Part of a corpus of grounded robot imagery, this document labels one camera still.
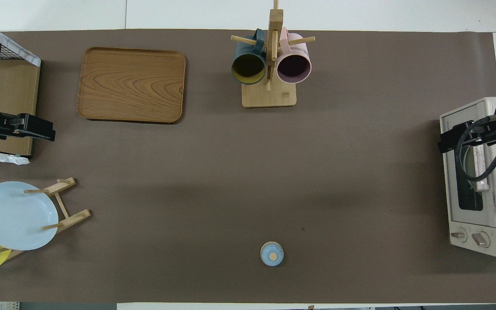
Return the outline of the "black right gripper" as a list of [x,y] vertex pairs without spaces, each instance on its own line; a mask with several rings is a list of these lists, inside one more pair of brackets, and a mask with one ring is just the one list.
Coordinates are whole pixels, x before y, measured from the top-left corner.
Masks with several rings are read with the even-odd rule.
[[496,118],[490,120],[486,118],[484,124],[477,124],[477,121],[466,121],[453,126],[440,134],[440,141],[437,143],[439,152],[444,154],[455,147],[460,149],[463,146],[479,146],[486,144],[492,146],[496,144]]

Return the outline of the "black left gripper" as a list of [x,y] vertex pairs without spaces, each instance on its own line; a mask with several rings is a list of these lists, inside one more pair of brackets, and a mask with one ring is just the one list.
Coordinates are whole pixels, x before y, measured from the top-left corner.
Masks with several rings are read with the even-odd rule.
[[53,129],[53,122],[31,114],[20,113],[12,115],[1,113],[0,140],[6,140],[8,136],[20,138],[37,137],[54,142],[56,131]]

